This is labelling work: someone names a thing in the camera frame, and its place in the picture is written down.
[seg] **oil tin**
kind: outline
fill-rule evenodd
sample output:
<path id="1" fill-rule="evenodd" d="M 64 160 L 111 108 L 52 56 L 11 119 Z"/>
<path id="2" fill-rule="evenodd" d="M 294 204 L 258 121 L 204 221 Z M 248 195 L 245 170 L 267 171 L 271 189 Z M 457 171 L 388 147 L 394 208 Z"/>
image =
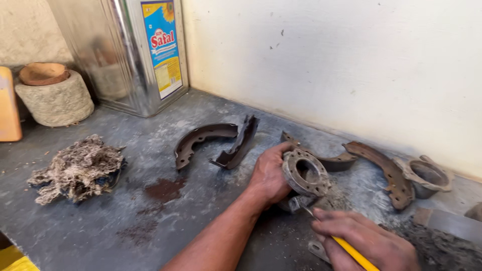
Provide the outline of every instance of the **oil tin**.
<path id="1" fill-rule="evenodd" d="M 151 117 L 188 90 L 180 0 L 48 0 L 107 107 Z"/>

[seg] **rusty brake shoe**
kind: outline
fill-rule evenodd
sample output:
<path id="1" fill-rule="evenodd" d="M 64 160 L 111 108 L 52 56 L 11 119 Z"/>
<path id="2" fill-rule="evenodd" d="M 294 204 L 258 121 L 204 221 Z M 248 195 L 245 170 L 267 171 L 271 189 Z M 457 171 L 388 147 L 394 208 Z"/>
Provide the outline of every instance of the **rusty brake shoe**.
<path id="1" fill-rule="evenodd" d="M 227 152 L 224 150 L 221 152 L 216 160 L 209 159 L 209 162 L 215 164 L 224 169 L 232 169 L 236 167 L 244 156 L 248 153 L 251 142 L 253 141 L 254 135 L 258 129 L 259 119 L 252 115 L 251 117 L 246 116 L 244 118 L 244 124 L 241 131 L 234 142 L 233 147 Z"/>
<path id="2" fill-rule="evenodd" d="M 415 195 L 412 183 L 403 176 L 402 170 L 390 158 L 363 143 L 352 141 L 343 146 L 348 152 L 370 160 L 382 168 L 388 181 L 385 190 L 391 192 L 389 197 L 395 209 L 403 210 L 410 205 Z"/>
<path id="3" fill-rule="evenodd" d="M 203 142 L 207 137 L 236 137 L 238 135 L 238 126 L 232 123 L 213 123 L 198 127 L 181 138 L 174 150 L 176 157 L 176 168 L 181 168 L 189 164 L 189 160 L 194 155 L 192 145 L 194 143 Z"/>
<path id="4" fill-rule="evenodd" d="M 348 170 L 351 168 L 351 166 L 353 166 L 353 164 L 358 159 L 358 156 L 351 155 L 348 152 L 343 152 L 342 154 L 336 157 L 330 157 L 330 158 L 320 157 L 314 154 L 309 149 L 302 147 L 298 139 L 294 138 L 292 135 L 290 135 L 285 131 L 281 133 L 281 141 L 288 141 L 293 145 L 295 145 L 298 149 L 312 154 L 314 157 L 316 157 L 316 159 L 318 159 L 323 164 L 326 171 L 328 172 L 338 172 L 338 171 Z"/>

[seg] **yellow screwdriver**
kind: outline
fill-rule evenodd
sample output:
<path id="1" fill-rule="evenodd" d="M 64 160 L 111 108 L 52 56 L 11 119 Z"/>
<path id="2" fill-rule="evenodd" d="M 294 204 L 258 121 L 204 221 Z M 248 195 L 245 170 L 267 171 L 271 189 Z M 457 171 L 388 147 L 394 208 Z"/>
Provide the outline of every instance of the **yellow screwdriver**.
<path id="1" fill-rule="evenodd" d="M 302 203 L 302 201 L 298 201 L 298 202 L 299 202 L 299 205 L 301 207 L 303 207 L 303 209 L 305 209 L 312 217 L 314 217 L 316 220 L 318 220 L 313 215 L 313 212 L 306 205 L 304 205 Z M 378 269 L 375 265 L 373 265 L 373 263 L 371 263 L 369 260 L 367 260 L 360 252 L 358 252 L 358 250 L 356 250 L 353 246 L 348 244 L 347 241 L 345 241 L 344 239 L 339 238 L 339 237 L 332 236 L 332 238 L 336 242 L 338 242 L 338 244 L 340 244 L 340 246 L 342 248 L 344 248 L 346 250 L 346 252 L 348 252 L 348 254 L 350 254 L 355 259 L 355 261 L 357 261 L 363 268 L 365 268 L 365 270 L 367 270 L 367 271 L 380 271 L 380 269 Z"/>

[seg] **hand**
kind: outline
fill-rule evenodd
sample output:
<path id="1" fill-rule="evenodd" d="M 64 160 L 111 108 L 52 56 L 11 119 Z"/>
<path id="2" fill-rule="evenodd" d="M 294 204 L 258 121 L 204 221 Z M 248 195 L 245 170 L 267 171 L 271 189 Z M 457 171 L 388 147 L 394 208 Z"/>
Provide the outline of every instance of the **hand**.
<path id="1" fill-rule="evenodd" d="M 313 211 L 319 221 L 311 225 L 323 243 L 335 271 L 364 271 L 330 236 L 345 239 L 381 271 L 420 271 L 415 248 L 361 214 L 321 209 Z"/>
<path id="2" fill-rule="evenodd" d="M 281 167 L 283 153 L 294 148 L 293 144 L 283 142 L 265 150 L 254 165 L 253 175 L 246 191 L 259 197 L 265 208 L 277 203 L 291 191 Z"/>

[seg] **sunflower logo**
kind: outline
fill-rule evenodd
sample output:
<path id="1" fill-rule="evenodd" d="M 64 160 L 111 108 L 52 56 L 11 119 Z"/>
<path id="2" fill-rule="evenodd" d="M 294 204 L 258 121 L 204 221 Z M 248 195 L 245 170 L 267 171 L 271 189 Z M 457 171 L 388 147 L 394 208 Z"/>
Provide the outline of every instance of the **sunflower logo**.
<path id="1" fill-rule="evenodd" d="M 164 19 L 172 23 L 174 21 L 174 3 L 169 2 L 162 5 L 162 12 L 164 13 Z"/>

